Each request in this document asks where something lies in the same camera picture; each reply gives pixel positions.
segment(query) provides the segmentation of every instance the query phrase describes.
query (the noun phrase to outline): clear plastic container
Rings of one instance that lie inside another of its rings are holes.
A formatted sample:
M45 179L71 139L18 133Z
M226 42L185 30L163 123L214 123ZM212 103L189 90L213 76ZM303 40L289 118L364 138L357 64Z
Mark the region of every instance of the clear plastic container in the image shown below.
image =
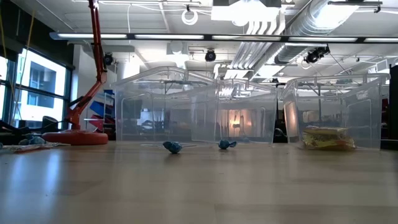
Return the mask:
M379 149L382 86L389 74L303 77L282 94L290 143L307 149Z
M112 84L117 141L215 141L218 82L158 67Z
M217 139L267 142L274 139L278 89L247 80L223 81L219 93Z

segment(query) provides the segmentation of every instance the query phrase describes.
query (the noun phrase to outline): table surface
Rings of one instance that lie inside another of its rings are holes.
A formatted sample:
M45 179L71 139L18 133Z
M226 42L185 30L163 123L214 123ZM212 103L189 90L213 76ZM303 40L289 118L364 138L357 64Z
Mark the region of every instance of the table surface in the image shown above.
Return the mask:
M398 223L398 152L130 142L0 154L0 223Z

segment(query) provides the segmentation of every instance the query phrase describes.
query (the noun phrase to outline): yellow package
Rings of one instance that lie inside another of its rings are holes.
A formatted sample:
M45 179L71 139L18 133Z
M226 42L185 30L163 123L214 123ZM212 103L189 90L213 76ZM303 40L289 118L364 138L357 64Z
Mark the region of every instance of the yellow package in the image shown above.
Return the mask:
M303 142L306 149L353 150L354 139L346 135L346 128L308 126L303 130Z

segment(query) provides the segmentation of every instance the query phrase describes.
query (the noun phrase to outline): red desk lamp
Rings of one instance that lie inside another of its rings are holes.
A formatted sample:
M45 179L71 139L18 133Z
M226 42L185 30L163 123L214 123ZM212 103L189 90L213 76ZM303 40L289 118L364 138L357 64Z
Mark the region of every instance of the red desk lamp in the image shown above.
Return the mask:
M94 60L97 70L97 81L85 96L82 96L79 99L71 102L72 105L76 103L77 105L74 107L74 109L68 109L68 114L65 118L65 121L68 121L72 124L72 129L57 133L43 134L43 139L49 142L60 142L65 144L71 144L74 146L108 143L107 134L82 131L80 130L79 125L81 113L86 108L91 99L96 95L101 86L106 82L107 72L104 64L104 53L101 45L100 20L98 17L98 0L88 0L88 3L91 11L91 21L93 24Z

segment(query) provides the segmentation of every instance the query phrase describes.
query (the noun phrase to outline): red lamp arm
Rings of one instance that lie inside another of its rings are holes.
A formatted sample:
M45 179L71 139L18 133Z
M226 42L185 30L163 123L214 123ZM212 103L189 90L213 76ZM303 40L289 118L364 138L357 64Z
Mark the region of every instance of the red lamp arm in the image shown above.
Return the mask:
M94 35L94 60L97 71L96 83L91 87L86 95L77 103L74 109L69 110L66 116L66 120L72 124L72 129L80 129L79 121L80 115L86 108L87 104L96 95L98 90L101 88L103 83L106 82L106 67L104 66L104 54L101 45L101 29L100 19L98 16L98 0L89 0L89 8L91 11L91 21L93 23L93 35Z

